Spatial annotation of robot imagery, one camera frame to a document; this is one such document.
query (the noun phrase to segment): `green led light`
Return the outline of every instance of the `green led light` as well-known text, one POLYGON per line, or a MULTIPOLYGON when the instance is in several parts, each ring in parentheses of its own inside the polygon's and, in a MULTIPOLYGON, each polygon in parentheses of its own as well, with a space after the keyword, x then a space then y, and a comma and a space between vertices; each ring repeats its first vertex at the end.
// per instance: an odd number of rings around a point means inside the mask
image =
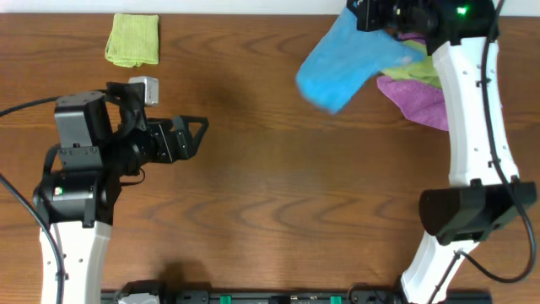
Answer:
POLYGON ((460 8, 457 8, 457 13, 460 14, 460 15, 464 15, 467 13, 467 10, 469 8, 468 7, 460 7, 460 8))

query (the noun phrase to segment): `green connector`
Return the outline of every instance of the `green connector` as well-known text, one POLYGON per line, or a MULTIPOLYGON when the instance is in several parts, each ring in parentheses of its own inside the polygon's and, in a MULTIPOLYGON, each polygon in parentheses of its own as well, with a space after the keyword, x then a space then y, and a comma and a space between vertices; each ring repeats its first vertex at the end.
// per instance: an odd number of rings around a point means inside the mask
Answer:
POLYGON ((330 304, 341 304, 341 296, 331 296, 330 304))
POLYGON ((221 296, 219 298, 219 304, 231 304, 233 302, 231 296, 221 296))

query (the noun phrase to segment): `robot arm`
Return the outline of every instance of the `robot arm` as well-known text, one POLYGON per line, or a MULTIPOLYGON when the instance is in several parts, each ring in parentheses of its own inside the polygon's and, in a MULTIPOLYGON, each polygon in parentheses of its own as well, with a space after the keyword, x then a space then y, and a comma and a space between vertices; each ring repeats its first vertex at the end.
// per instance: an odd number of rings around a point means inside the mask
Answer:
MULTIPOLYGON (((197 153, 208 128, 202 117, 153 119, 144 106, 157 106, 158 80, 130 79, 129 84, 107 84, 107 90, 64 96, 57 100, 55 119, 61 143, 51 148, 34 202, 63 255, 63 303, 100 302, 105 252, 111 239, 114 204, 121 176, 135 176, 149 162, 173 163, 197 153), (119 106, 121 125, 112 132, 105 107, 119 106), (189 124, 201 123, 194 136, 189 124), (51 171, 59 152, 60 171, 51 171)), ((45 233, 42 304, 57 300, 57 264, 45 233)))
MULTIPOLYGON (((358 30, 394 27, 424 34, 440 76, 451 140, 451 188, 422 194, 420 218, 425 233, 400 284, 409 303, 444 301, 462 262, 456 252, 468 254, 491 231, 518 215, 493 168, 483 108, 481 56, 494 6, 491 0, 351 0, 348 8, 358 17, 358 30)), ((497 85, 498 51, 497 42, 491 42, 487 86, 494 141, 503 174, 513 181, 514 194, 528 208, 536 200, 536 190, 534 183, 519 182, 506 141, 497 85)))

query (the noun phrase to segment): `cable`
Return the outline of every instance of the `cable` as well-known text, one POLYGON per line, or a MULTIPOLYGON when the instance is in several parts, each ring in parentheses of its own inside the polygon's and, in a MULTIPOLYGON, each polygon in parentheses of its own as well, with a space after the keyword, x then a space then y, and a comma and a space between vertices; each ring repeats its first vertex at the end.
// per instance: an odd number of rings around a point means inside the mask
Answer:
POLYGON ((23 197, 23 195, 17 191, 17 189, 0 173, 0 183, 2 183, 8 191, 13 194, 20 203, 23 204, 23 206, 32 214, 35 221, 40 225, 41 229, 43 230, 43 233, 45 233, 45 236, 47 238, 47 241, 51 244, 52 252, 54 253, 54 258, 57 261, 57 304, 62 304, 62 298, 64 293, 64 262, 61 258, 60 249, 58 249, 57 243, 54 241, 54 238, 52 238, 52 234, 47 228, 47 224, 45 221, 40 217, 40 215, 35 211, 34 208, 30 205, 30 203, 26 200, 26 198, 23 197))
MULTIPOLYGON (((9 113, 13 113, 18 110, 23 110, 27 107, 38 106, 38 105, 45 104, 47 102, 52 102, 54 100, 57 100, 58 98, 60 97, 59 96, 49 97, 42 100, 31 101, 31 102, 24 103, 22 105, 14 106, 7 110, 1 111, 0 117, 6 116, 9 113)), ((64 274, 64 261, 60 253, 60 249, 58 249, 57 243, 55 242, 54 238, 52 237, 51 232, 47 228, 47 224, 45 223, 45 221, 35 211, 35 209, 32 208, 32 206, 26 200, 26 198, 23 197, 23 195, 6 179, 6 177, 4 177, 2 173, 0 173, 0 183, 2 183, 6 187, 6 189, 8 189, 8 191, 10 191, 16 197, 16 199, 18 199, 18 201, 20 201, 20 203, 23 204, 23 206, 28 210, 28 212, 30 212, 32 217, 34 217, 35 221, 37 221, 37 223, 40 225, 41 230, 43 231, 43 233, 45 234, 47 238, 47 241, 49 241, 49 244, 51 244, 52 253, 54 254, 55 260, 57 261, 57 277, 56 277, 56 280, 58 282, 57 304, 62 304, 62 298, 64 295, 64 280, 66 278, 64 274)))
POLYGON ((379 294, 377 293, 377 290, 375 290, 375 288, 373 288, 373 286, 367 284, 367 283, 364 283, 364 282, 360 282, 360 283, 355 283, 355 284, 352 284, 351 287, 348 289, 347 291, 347 303, 348 304, 358 304, 356 301, 352 301, 351 300, 351 291, 353 291, 353 289, 355 289, 356 287, 358 286, 366 286, 367 288, 371 289, 371 291, 373 291, 373 293, 375 294, 375 297, 377 298, 378 301, 381 302, 381 304, 384 304, 385 303, 385 299, 382 299, 379 294))
POLYGON ((445 283, 446 278, 448 277, 448 274, 451 272, 451 269, 454 267, 454 264, 459 259, 460 256, 463 256, 466 258, 471 264, 476 267, 482 274, 487 276, 488 278, 495 280, 500 283, 504 284, 513 284, 520 282, 524 280, 534 269, 534 265, 536 263, 537 258, 537 243, 534 236, 534 230, 532 229, 532 223, 529 219, 529 216, 527 215, 527 212, 523 208, 523 205, 519 200, 516 199, 516 196, 514 195, 514 192, 512 191, 510 187, 510 183, 506 179, 505 173, 502 171, 502 168, 500 167, 500 159, 497 155, 497 148, 495 145, 495 139, 494 139, 494 131, 493 131, 493 123, 491 121, 491 111, 489 109, 489 93, 488 93, 488 54, 489 54, 489 44, 491 41, 494 40, 496 31, 497 31, 497 24, 500 16, 500 12, 505 5, 505 0, 500 0, 499 5, 497 5, 497 8, 495 9, 495 16, 494 20, 489 27, 489 33, 486 37, 486 41, 483 46, 483 53, 482 53, 482 64, 481 64, 481 83, 482 83, 482 98, 483 98, 483 111, 485 115, 486 120, 486 128, 488 131, 488 140, 489 140, 489 149, 491 153, 492 163, 494 166, 494 169, 497 171, 497 175, 499 176, 503 186, 505 187, 506 192, 508 193, 511 202, 516 206, 517 212, 520 215, 523 225, 526 228, 526 234, 529 241, 529 260, 527 262, 526 267, 523 269, 523 271, 518 274, 516 277, 513 278, 502 278, 498 275, 495 275, 491 272, 489 272, 484 266, 482 266, 476 259, 468 255, 466 252, 463 252, 462 250, 459 250, 455 252, 454 258, 452 259, 450 265, 445 271, 445 274, 440 281, 439 285, 435 287, 434 292, 432 293, 428 304, 431 304, 434 300, 436 294, 439 292, 440 287, 445 283))
POLYGON ((0 112, 0 117, 6 116, 9 113, 13 113, 13 112, 18 111, 18 110, 23 110, 23 109, 25 109, 27 107, 43 105, 43 104, 45 104, 47 102, 55 101, 60 97, 61 96, 49 97, 49 98, 45 98, 45 99, 42 99, 42 100, 31 101, 31 102, 24 103, 22 105, 10 107, 7 110, 1 111, 0 112))

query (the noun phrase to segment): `wood grain surface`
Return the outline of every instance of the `wood grain surface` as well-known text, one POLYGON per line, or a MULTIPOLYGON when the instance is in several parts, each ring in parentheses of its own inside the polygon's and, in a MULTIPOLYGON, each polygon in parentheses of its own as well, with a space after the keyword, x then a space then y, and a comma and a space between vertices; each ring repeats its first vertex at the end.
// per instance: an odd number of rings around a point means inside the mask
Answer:
MULTIPOLYGON (((159 65, 119 68, 104 58, 111 15, 0 15, 0 108, 149 75, 160 81, 149 117, 210 121, 194 159, 146 165, 146 182, 123 190, 104 288, 152 278, 246 290, 394 284, 423 233, 419 194, 447 187, 448 134, 406 120, 373 79, 335 116, 300 97, 294 76, 334 19, 163 15, 159 65)), ((501 29, 511 150, 522 180, 540 182, 540 19, 501 29)), ((58 141, 53 105, 4 117, 0 138, 0 171, 30 198, 58 141)), ((540 208, 530 216, 540 234, 540 208)), ((473 256, 512 275, 527 250, 515 220, 473 256)), ((0 302, 39 302, 41 267, 36 223, 1 189, 0 302)), ((540 301, 539 284, 538 270, 501 285, 465 262, 451 287, 489 289, 506 304, 540 301)))

